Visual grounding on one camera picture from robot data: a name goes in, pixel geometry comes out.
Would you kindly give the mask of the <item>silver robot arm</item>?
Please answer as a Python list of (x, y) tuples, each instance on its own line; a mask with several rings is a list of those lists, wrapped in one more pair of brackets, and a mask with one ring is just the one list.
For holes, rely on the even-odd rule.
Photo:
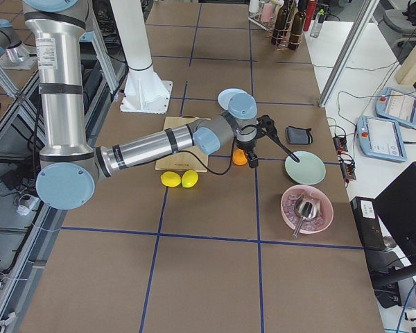
[(30, 51), (7, 19), (0, 19), (0, 57), (5, 56), (10, 69), (23, 69)]
[(110, 148), (92, 148), (85, 133), (80, 38), (90, 29), (88, 1), (25, 1), (24, 17), (35, 35), (46, 143), (36, 179), (40, 199), (72, 210), (94, 194), (96, 183), (115, 172), (197, 146), (210, 155), (230, 140), (242, 149), (258, 138), (257, 105), (235, 94), (215, 119), (197, 119)]

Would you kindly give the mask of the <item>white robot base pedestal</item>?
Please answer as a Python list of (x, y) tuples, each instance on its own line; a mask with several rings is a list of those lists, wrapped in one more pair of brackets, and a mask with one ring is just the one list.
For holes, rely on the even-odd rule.
[(129, 70), (121, 111), (165, 114), (173, 83), (161, 80), (153, 68), (141, 2), (110, 3)]

